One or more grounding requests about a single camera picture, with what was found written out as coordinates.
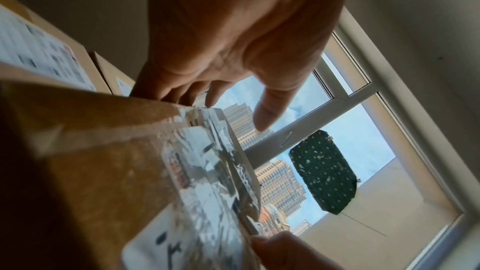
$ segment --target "white window frame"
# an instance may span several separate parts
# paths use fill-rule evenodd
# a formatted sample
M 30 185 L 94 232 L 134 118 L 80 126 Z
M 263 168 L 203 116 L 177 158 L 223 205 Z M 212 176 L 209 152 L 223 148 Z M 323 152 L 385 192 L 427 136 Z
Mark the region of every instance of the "white window frame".
M 342 14 L 347 14 L 351 17 L 346 10 Z M 430 169 L 445 194 L 461 212 L 461 215 L 455 222 L 441 235 L 436 237 L 434 243 L 424 250 L 408 267 L 411 270 L 437 269 L 443 258 L 467 235 L 469 229 L 479 222 L 478 214 L 469 198 L 465 195 L 464 189 L 451 178 L 449 168 L 441 160 L 438 152 L 435 152 L 428 141 L 425 140 L 418 126 L 401 106 L 398 100 L 399 97 L 392 94 L 388 85 L 386 85 L 386 80 L 371 65 L 371 61 L 365 59 L 365 52 L 360 52 L 350 40 L 346 32 L 351 31 L 352 27 L 347 26 L 346 28 L 348 28 L 347 31 L 345 31 L 345 27 L 342 27 L 341 22 L 340 26 L 335 29 L 333 36 L 342 46 L 345 46 L 345 50 L 348 50 L 346 53 L 355 58 L 355 61 L 361 66 L 362 72 L 367 75 L 370 82 L 351 95 L 348 95 L 322 59 L 315 71 L 321 78 L 321 84 L 328 89 L 332 99 L 275 132 L 265 140 L 248 148 L 245 153 L 253 168 L 257 168 L 378 93 L 387 110 L 391 112 L 392 117 L 397 121 L 399 127 Z

